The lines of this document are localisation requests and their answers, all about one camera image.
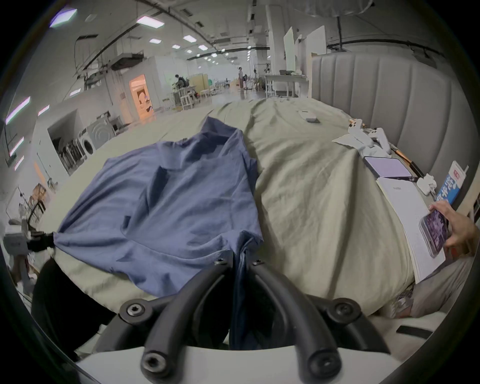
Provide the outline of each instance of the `doorway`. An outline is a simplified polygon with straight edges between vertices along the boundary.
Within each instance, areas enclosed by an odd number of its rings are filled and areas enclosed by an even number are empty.
[[[137,108],[140,120],[149,118],[153,115],[152,101],[148,93],[145,75],[140,75],[130,80],[130,91],[132,92],[133,102]]]

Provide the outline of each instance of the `smartphone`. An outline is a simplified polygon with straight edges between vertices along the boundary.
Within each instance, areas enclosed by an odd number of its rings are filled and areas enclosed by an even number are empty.
[[[448,225],[438,211],[433,211],[420,220],[420,232],[427,243],[431,257],[438,255],[448,238]]]

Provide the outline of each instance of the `notebook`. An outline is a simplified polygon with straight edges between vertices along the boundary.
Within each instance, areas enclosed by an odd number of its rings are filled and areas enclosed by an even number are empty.
[[[431,257],[419,223],[429,213],[414,183],[406,180],[378,178],[377,184],[402,223],[413,264],[415,283],[427,278],[445,261],[443,249]]]

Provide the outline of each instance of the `tablet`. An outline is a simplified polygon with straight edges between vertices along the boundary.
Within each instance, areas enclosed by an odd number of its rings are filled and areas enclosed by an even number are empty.
[[[365,156],[363,161],[376,177],[405,180],[412,178],[410,171],[398,159]]]

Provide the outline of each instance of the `table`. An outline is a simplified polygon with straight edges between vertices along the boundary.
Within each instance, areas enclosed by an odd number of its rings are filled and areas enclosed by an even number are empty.
[[[306,76],[300,75],[265,75],[265,80],[267,81],[267,83],[269,81],[287,83],[287,96],[288,84],[292,84],[292,97],[295,97],[295,83],[308,85],[308,78]]]

